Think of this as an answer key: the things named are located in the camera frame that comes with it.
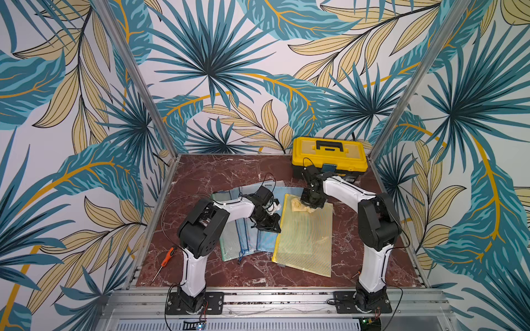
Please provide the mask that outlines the yellow mesh document bag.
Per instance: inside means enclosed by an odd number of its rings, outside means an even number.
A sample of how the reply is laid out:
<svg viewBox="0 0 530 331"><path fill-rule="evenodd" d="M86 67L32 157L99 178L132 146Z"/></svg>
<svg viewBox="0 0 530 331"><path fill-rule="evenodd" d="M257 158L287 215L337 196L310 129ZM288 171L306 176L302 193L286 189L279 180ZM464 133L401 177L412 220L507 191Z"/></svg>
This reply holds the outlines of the yellow mesh document bag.
<svg viewBox="0 0 530 331"><path fill-rule="evenodd" d="M291 200L284 197L280 219L281 233L277 236L272 262L317 274L331 276L333 205L325 203L313 213L293 212Z"/></svg>

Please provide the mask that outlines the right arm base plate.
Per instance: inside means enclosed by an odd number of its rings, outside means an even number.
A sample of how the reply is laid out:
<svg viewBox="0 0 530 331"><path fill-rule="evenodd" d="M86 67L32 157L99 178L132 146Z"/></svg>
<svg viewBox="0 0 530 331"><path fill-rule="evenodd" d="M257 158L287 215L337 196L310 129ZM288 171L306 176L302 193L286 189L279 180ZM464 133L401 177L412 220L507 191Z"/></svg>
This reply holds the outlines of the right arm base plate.
<svg viewBox="0 0 530 331"><path fill-rule="evenodd" d="M332 301L338 314L387 314L392 313L387 293L378 292L336 291Z"/></svg>

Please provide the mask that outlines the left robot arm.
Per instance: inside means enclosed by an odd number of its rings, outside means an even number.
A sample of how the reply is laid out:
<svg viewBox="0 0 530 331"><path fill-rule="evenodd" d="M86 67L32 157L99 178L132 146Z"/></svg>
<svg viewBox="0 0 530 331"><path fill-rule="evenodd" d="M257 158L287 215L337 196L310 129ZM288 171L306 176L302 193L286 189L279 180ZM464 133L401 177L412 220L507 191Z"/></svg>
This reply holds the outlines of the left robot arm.
<svg viewBox="0 0 530 331"><path fill-rule="evenodd" d="M260 230L280 233L281 209L280 202L274 197L264 203L251 195L220 203L207 197L200 199L178 230L184 257L179 284L183 296L191 299L204 296L208 256L219 243L228 223L251 219Z"/></svg>

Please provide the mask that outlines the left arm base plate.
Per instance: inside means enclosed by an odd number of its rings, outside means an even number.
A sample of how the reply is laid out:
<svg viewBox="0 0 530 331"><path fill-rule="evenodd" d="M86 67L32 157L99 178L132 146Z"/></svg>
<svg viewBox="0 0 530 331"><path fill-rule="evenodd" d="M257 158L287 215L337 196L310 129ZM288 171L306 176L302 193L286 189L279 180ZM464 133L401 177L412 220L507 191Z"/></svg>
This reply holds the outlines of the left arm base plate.
<svg viewBox="0 0 530 331"><path fill-rule="evenodd" d="M188 314L206 313L221 315L224 307L223 292L201 292L196 297L190 297L185 292L171 292L165 305L165 314L169 316L183 316Z"/></svg>

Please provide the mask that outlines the cream wiping cloth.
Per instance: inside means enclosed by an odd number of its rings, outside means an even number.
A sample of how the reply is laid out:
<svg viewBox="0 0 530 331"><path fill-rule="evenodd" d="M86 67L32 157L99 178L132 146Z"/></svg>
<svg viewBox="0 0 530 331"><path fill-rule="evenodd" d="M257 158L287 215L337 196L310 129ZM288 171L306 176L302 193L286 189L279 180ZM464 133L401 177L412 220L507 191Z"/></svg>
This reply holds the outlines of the cream wiping cloth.
<svg viewBox="0 0 530 331"><path fill-rule="evenodd" d="M307 212L307 213L313 213L316 211L315 208L304 205L299 197L292 198L291 210L293 212Z"/></svg>

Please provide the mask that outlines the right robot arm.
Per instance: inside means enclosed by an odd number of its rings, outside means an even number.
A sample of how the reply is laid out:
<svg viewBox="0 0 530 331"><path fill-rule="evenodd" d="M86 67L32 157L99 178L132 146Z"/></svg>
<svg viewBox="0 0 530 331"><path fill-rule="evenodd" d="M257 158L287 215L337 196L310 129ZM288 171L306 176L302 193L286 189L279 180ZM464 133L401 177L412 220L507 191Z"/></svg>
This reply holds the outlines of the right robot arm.
<svg viewBox="0 0 530 331"><path fill-rule="evenodd" d="M335 176L331 172L302 172L306 182L301 202L323 208L334 198L357 213L358 235L364 245L363 265L356 285L356 300L368 305L386 294L385 275L391 251L402 229L388 194L375 194Z"/></svg>

